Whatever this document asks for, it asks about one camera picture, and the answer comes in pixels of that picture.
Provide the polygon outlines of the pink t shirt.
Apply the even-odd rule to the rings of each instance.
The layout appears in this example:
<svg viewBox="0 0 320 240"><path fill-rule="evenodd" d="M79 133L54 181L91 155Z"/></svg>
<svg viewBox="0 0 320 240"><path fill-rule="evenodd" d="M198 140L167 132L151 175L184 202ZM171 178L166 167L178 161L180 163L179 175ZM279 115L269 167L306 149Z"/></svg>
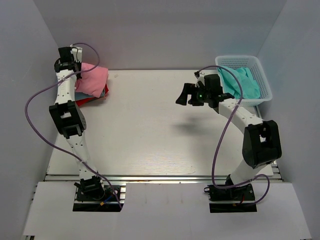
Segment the pink t shirt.
<svg viewBox="0 0 320 240"><path fill-rule="evenodd" d="M104 96L109 91L107 86L108 76L109 70L101 66L83 72L81 78L75 83L75 91L96 98Z"/></svg>

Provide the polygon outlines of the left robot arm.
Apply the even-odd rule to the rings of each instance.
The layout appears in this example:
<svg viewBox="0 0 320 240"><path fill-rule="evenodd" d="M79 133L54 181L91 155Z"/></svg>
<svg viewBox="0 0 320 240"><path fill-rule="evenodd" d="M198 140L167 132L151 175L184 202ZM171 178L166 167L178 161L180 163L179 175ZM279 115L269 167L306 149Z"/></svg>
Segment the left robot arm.
<svg viewBox="0 0 320 240"><path fill-rule="evenodd" d="M54 63L58 87L57 96L49 113L58 130L71 148L71 155L77 161L79 192L93 199L105 193L103 182L91 161L85 139L87 123L75 100L75 84L81 77L82 48L67 46L58 48L59 59Z"/></svg>

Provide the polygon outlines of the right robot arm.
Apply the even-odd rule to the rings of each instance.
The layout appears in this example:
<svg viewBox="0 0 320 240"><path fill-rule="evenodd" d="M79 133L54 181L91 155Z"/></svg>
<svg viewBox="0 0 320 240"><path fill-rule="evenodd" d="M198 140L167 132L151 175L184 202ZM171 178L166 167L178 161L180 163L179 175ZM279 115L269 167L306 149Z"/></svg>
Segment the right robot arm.
<svg viewBox="0 0 320 240"><path fill-rule="evenodd" d="M176 104L203 106L208 104L219 115L227 118L226 125L235 125L243 134L242 161L227 177L225 185L217 189L233 189L248 185L261 176L260 171L282 156L279 128L273 120L263 120L251 114L230 93L224 93L217 74L195 72L196 83L185 83Z"/></svg>

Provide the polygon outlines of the folded blue-grey t shirt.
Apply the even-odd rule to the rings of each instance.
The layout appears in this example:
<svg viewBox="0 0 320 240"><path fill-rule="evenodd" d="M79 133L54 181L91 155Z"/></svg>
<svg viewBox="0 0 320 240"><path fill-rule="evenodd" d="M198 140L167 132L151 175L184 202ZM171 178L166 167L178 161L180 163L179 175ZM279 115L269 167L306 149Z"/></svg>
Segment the folded blue-grey t shirt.
<svg viewBox="0 0 320 240"><path fill-rule="evenodd" d="M75 101L80 101L83 99L92 98L92 96L82 92L75 92L74 98L75 98Z"/></svg>

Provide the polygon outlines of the teal t shirt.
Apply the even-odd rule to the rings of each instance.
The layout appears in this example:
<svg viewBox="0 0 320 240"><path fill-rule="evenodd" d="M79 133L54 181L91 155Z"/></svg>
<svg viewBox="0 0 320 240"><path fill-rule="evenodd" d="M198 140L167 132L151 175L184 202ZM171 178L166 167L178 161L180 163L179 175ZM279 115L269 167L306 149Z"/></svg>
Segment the teal t shirt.
<svg viewBox="0 0 320 240"><path fill-rule="evenodd" d="M261 97L260 87L256 80L254 80L253 75L248 67L240 67L237 69L232 69L227 66L223 66L228 69L233 75L236 76L238 82L241 85L242 97L243 99L259 99ZM241 97L241 90L238 82L235 78L225 69L217 69L223 84L225 92L230 93L236 99Z"/></svg>

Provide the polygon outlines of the white plastic basket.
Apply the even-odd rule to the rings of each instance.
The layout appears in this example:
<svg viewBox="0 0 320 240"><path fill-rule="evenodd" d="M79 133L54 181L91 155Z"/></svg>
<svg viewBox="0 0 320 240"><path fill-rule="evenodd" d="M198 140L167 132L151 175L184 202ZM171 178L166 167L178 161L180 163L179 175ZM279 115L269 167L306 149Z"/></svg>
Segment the white plastic basket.
<svg viewBox="0 0 320 240"><path fill-rule="evenodd" d="M239 80L242 91L243 106L257 106L273 98L268 80L257 57L251 55L222 55L215 58L215 64L222 66L218 75L225 92L236 99L241 95L239 85L234 77L226 71L230 70Z"/></svg>

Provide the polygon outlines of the folded red t shirt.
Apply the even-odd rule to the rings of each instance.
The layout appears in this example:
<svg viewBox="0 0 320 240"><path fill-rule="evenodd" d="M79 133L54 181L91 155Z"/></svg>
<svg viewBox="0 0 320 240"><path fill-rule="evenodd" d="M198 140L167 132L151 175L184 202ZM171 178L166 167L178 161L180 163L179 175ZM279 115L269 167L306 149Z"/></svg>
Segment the folded red t shirt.
<svg viewBox="0 0 320 240"><path fill-rule="evenodd" d="M85 105L87 103L94 102L96 100L105 99L107 97L107 95L108 95L108 92L109 92L109 89L108 89L108 86L106 84L104 86L104 89L101 92L99 97L92 96L91 98L86 98L86 99L78 100L78 101L75 101L75 102L79 107L81 107L81 106L83 106L83 105Z"/></svg>

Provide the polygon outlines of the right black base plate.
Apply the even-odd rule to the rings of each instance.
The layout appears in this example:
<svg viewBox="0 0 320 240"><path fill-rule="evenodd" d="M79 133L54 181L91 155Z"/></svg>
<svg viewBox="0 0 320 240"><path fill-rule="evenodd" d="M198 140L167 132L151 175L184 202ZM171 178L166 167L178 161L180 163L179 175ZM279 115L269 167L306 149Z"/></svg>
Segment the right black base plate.
<svg viewBox="0 0 320 240"><path fill-rule="evenodd" d="M218 189L208 185L203 191L208 194L209 211L212 214L257 212L256 198L251 184L228 189Z"/></svg>

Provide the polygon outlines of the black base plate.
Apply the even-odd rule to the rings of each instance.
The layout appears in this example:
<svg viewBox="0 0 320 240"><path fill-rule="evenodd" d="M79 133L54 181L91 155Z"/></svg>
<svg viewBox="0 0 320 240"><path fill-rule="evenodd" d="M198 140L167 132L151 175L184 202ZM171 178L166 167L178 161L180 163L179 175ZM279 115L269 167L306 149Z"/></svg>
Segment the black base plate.
<svg viewBox="0 0 320 240"><path fill-rule="evenodd" d="M218 189L208 185L203 191L208 194L209 211L212 214L257 212L256 198L251 184L228 189Z"/></svg>
<svg viewBox="0 0 320 240"><path fill-rule="evenodd" d="M76 187L73 212L97 212L97 213L119 213L124 205L125 197L122 196L122 190L124 189L121 185L114 185L115 193L120 201L120 205L109 185L104 186L104 194L99 197L92 197L80 191Z"/></svg>

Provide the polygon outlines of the aluminium table rail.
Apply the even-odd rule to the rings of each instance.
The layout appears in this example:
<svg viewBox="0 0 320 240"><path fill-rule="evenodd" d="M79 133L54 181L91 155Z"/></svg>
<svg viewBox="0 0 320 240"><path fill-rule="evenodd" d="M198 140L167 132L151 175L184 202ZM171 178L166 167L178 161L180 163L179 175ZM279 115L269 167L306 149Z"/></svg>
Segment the aluminium table rail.
<svg viewBox="0 0 320 240"><path fill-rule="evenodd" d="M155 183L212 183L209 176L106 176L110 182L155 182ZM46 182L78 182L79 176L76 175L47 175L44 180Z"/></svg>

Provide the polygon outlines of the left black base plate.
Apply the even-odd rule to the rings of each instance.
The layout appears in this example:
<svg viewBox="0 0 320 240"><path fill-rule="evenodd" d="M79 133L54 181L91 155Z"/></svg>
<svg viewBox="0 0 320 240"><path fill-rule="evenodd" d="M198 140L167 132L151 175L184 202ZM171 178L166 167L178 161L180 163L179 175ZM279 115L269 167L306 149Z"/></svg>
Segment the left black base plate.
<svg viewBox="0 0 320 240"><path fill-rule="evenodd" d="M115 193L120 201L120 205L109 185L104 186L104 194L99 197L92 197L80 191L76 187L73 212L97 212L97 213L119 213L124 205L125 197L122 196L122 190L124 189L121 185L114 185Z"/></svg>

